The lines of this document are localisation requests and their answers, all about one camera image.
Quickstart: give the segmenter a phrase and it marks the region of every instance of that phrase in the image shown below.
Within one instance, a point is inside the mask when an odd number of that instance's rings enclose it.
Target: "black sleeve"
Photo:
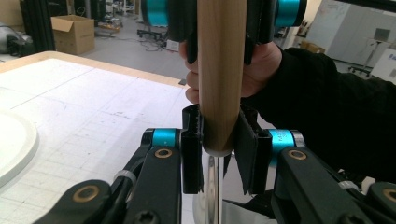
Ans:
[[[324,54],[287,49],[268,85],[242,104],[278,129],[299,130],[330,166],[396,183],[391,82],[341,74]]]

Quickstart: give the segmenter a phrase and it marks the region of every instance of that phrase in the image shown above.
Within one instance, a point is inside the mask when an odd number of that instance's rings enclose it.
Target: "wooden dowel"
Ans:
[[[204,149],[233,150],[244,64],[247,0],[198,0],[198,71]]]

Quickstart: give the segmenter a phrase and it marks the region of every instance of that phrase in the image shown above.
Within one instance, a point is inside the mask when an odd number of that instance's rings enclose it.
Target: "wooden rod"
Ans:
[[[244,65],[247,0],[198,0],[198,72],[204,149],[233,150]]]

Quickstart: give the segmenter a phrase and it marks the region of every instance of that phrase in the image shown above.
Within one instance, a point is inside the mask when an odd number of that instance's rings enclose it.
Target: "hand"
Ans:
[[[185,42],[180,44],[179,53],[184,60],[187,59],[187,45]],[[276,72],[281,60],[282,53],[275,43],[271,42],[255,46],[251,64],[244,66],[241,92],[242,97],[252,96],[262,90],[270,77]],[[186,66],[190,70],[186,77],[187,84],[190,86],[186,91],[186,96],[193,104],[198,104],[198,62],[189,64],[186,60]]]

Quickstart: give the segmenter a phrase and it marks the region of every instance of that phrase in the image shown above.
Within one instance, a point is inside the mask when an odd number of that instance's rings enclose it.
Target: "grid paper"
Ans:
[[[88,179],[112,183],[147,128],[181,128],[185,90],[48,59],[0,75],[0,107],[37,127],[32,161],[0,188],[0,223],[32,223]],[[182,223],[193,223],[183,195]]]

